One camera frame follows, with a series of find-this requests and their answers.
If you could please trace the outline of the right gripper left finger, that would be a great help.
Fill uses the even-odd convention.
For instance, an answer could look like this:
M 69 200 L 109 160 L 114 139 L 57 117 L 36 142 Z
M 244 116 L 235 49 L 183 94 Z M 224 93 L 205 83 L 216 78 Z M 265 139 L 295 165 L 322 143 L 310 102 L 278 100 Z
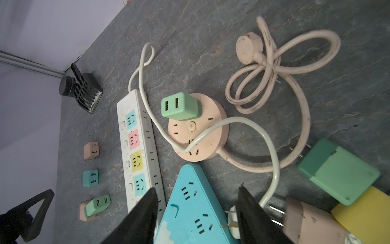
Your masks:
M 157 222 L 158 197 L 150 188 L 119 226 L 102 243 L 152 244 Z

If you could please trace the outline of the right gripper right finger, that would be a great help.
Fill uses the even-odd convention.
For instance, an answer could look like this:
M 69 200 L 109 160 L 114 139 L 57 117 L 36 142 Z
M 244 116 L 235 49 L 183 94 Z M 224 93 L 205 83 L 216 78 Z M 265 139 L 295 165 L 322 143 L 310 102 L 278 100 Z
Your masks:
M 291 244 L 292 241 L 279 229 L 249 191 L 239 187 L 236 202 L 240 243 Z

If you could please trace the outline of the teal triangular power strip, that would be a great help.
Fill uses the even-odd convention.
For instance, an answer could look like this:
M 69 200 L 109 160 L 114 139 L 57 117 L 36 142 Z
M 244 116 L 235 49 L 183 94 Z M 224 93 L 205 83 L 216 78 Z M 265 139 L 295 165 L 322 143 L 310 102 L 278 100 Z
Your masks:
M 198 163 L 182 166 L 154 239 L 156 244 L 237 244 Z

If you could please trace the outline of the white long power strip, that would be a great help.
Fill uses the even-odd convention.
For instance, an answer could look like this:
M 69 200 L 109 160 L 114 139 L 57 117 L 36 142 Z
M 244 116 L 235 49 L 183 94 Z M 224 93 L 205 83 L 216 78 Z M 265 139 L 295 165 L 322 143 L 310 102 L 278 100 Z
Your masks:
M 155 188 L 158 228 L 166 209 L 166 199 L 152 120 L 138 89 L 133 89 L 116 107 L 128 211 L 133 210 L 150 188 Z

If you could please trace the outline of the teal plug adapter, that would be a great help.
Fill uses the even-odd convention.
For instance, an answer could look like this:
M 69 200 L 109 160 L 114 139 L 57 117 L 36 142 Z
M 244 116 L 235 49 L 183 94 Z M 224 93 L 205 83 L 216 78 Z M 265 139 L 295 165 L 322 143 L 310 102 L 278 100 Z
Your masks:
M 86 170 L 82 174 L 82 186 L 83 187 L 93 187 L 99 183 L 99 170 Z

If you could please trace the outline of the green plug adapter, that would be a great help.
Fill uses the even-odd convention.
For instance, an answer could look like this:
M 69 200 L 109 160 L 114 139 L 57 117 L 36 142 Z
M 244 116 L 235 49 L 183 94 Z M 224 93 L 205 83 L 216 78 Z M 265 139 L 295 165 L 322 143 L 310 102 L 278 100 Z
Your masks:
M 343 205 L 352 205 L 380 176 L 380 171 L 328 139 L 320 139 L 297 170 Z

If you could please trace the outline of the yellow plug adapter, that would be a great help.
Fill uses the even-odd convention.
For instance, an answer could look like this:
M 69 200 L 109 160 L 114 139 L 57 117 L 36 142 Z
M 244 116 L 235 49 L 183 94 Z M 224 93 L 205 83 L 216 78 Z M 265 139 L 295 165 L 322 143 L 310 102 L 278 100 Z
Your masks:
M 353 204 L 337 204 L 331 214 L 365 244 L 390 242 L 390 196 L 373 186 Z

